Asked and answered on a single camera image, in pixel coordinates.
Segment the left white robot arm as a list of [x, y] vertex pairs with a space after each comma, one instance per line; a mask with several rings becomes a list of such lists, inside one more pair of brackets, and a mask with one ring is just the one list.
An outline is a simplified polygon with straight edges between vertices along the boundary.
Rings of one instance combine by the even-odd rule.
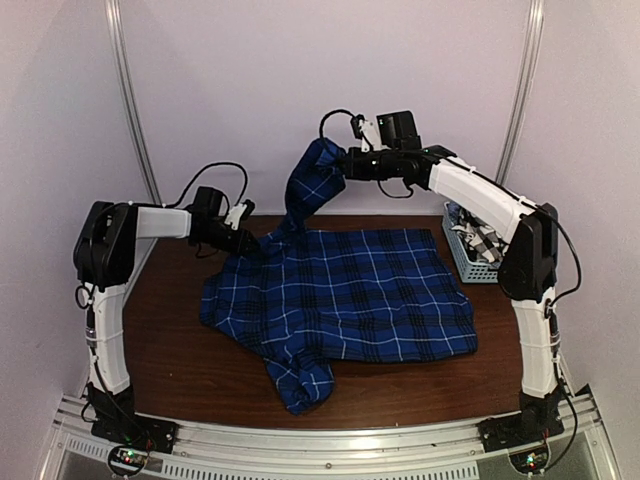
[[191, 246], [209, 245], [237, 255], [258, 249], [254, 235], [241, 227], [255, 203], [244, 200], [222, 215], [221, 201], [221, 191], [200, 187], [184, 208], [104, 201], [92, 205], [73, 251], [80, 282], [76, 299], [87, 312], [89, 397], [117, 399], [132, 391], [124, 353], [123, 307], [138, 241], [185, 239]]

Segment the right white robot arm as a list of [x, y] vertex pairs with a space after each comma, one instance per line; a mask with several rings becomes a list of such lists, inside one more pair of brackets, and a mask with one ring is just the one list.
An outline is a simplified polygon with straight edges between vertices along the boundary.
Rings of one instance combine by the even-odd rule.
[[521, 390], [532, 398], [549, 396], [558, 387], [555, 210], [496, 184], [441, 145], [423, 146], [409, 111], [380, 115], [373, 121], [352, 115], [350, 124], [361, 144], [339, 162], [348, 179], [400, 179], [407, 189], [432, 191], [476, 216], [506, 244], [498, 284], [516, 314]]

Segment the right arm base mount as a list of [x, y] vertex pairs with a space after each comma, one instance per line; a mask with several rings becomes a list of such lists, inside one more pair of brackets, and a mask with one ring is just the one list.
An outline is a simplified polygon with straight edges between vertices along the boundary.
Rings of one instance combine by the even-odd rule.
[[559, 414], [561, 399], [559, 386], [543, 398], [521, 391], [518, 413], [488, 418], [477, 425], [484, 451], [519, 447], [562, 434], [564, 425]]

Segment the blue plaid long sleeve shirt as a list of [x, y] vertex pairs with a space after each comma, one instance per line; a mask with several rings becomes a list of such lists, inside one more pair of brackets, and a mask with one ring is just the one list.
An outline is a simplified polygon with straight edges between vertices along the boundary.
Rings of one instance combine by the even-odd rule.
[[471, 301], [430, 231], [308, 227], [345, 189], [342, 153], [311, 142], [287, 181], [281, 223], [255, 252], [229, 256], [202, 291], [201, 323], [260, 356], [294, 415], [330, 397], [335, 360], [426, 363], [478, 348]]

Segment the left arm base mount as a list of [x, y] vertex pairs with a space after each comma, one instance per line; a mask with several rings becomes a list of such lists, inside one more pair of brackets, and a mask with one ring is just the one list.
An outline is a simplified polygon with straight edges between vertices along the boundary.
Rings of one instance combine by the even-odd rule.
[[95, 414], [93, 436], [137, 450], [173, 452], [177, 423], [137, 414], [132, 386], [112, 394], [89, 383], [88, 401]]

